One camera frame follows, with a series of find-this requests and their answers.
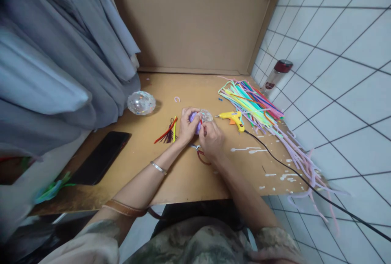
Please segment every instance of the black phone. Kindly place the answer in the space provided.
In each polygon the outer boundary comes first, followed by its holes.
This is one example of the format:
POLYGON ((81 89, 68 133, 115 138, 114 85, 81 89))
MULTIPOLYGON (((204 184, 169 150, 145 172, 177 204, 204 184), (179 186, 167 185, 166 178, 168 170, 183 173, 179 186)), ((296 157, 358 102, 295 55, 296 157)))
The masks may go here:
POLYGON ((77 185, 96 185, 99 183, 129 138, 129 133, 109 132, 76 170, 68 183, 77 185))

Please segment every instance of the cardboard wall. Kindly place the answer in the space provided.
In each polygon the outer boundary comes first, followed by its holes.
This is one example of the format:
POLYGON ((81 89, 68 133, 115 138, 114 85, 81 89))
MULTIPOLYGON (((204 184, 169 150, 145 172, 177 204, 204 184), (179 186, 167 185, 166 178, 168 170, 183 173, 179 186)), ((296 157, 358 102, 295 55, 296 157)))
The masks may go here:
POLYGON ((140 71, 227 75, 251 72, 276 2, 114 1, 141 49, 140 71))

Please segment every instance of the person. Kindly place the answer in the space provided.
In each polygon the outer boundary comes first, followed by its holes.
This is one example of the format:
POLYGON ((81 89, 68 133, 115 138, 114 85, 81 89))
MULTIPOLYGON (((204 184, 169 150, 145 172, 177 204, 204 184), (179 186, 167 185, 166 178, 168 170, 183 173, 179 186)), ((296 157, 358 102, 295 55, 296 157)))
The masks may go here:
MULTIPOLYGON (((184 108, 179 138, 107 202, 73 240, 46 256, 41 264, 118 263, 119 246, 136 217, 146 213, 175 159, 188 147, 200 116, 198 108, 184 108), (190 122, 193 112, 198 114, 190 122)), ((224 134, 216 123, 204 122, 199 139, 254 235, 257 250, 252 250, 243 230, 234 231, 216 218, 196 216, 163 229, 125 263, 305 263, 295 241, 223 152, 224 134)))

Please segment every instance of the brown leather bracelet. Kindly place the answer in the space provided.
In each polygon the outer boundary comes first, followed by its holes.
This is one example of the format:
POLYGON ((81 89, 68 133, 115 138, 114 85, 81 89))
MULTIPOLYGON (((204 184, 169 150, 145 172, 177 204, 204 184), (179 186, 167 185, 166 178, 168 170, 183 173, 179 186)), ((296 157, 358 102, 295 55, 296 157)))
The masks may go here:
POLYGON ((112 209, 122 215, 128 216, 128 217, 141 217, 144 216, 147 213, 147 209, 141 210, 136 209, 130 206, 127 206, 121 202, 118 202, 117 200, 111 199, 106 202, 102 207, 112 209))

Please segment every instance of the purple craft piece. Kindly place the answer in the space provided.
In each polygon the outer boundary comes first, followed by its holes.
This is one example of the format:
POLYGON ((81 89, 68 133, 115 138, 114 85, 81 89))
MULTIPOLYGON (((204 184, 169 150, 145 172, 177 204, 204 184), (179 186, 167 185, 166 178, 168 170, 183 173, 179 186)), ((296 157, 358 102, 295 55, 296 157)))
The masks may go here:
MULTIPOLYGON (((190 114, 189 121, 192 122, 196 115, 197 115, 197 112, 193 112, 192 114, 190 114)), ((197 129, 195 130, 195 134, 200 134, 200 129, 201 129, 201 122, 198 123, 197 129)))

